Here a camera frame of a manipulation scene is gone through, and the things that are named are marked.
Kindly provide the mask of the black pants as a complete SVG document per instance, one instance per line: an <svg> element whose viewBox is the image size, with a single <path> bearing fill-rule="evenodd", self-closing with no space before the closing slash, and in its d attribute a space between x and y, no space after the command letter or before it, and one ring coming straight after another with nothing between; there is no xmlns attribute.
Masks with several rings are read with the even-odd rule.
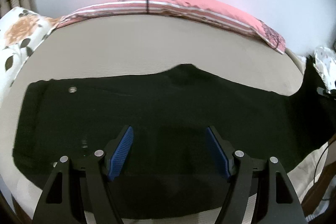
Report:
<svg viewBox="0 0 336 224"><path fill-rule="evenodd" d="M335 134L335 100L319 95L312 61L291 96L181 64L153 75L38 81L28 86L14 164L43 188L53 163L102 149L125 125L134 141L108 187L126 219L172 218L216 209L229 183L206 131L236 149L279 158L287 172Z"/></svg>

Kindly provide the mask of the white dotted crumpled blanket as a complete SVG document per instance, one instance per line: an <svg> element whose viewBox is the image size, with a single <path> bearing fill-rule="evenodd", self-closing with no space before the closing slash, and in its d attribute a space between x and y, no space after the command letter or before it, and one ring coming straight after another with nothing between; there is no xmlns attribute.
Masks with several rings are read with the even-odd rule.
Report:
<svg viewBox="0 0 336 224"><path fill-rule="evenodd" d="M335 52L330 48L317 47L314 50L315 68L327 90L335 90L336 64Z"/></svg>

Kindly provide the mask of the pink tree print pillow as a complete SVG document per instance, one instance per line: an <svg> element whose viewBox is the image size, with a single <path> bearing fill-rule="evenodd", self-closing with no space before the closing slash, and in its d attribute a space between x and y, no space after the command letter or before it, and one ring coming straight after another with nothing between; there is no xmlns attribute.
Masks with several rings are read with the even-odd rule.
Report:
<svg viewBox="0 0 336 224"><path fill-rule="evenodd" d="M58 28L88 19L121 15L160 15L192 20L261 39L281 54L286 50L285 39L262 20L216 0L112 0L63 16Z"/></svg>

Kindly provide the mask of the white orange floral pillow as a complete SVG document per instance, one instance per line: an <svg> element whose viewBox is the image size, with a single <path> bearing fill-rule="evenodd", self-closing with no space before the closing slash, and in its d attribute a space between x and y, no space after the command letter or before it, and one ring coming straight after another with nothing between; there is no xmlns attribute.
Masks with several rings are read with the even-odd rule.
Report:
<svg viewBox="0 0 336 224"><path fill-rule="evenodd" d="M15 7L1 18L1 101L19 71L38 46L57 27L60 18L49 18Z"/></svg>

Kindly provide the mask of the beige bed mattress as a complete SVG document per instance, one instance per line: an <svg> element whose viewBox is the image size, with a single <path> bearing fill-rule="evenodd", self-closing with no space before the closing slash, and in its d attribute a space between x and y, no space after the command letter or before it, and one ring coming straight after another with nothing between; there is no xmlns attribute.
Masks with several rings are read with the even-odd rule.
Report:
<svg viewBox="0 0 336 224"><path fill-rule="evenodd" d="M121 15L58 28L27 59L1 106L1 177L24 223L33 223L45 187L37 187L14 164L15 136L28 86L49 80L153 75L181 64L284 96L299 90L306 70L291 51L281 54L258 38L187 19ZM310 158L326 143L286 171L300 203L315 175ZM256 186L254 179L245 214L253 214ZM86 223L96 223L85 181L81 193ZM221 208L172 218L121 219L122 223L216 223Z"/></svg>

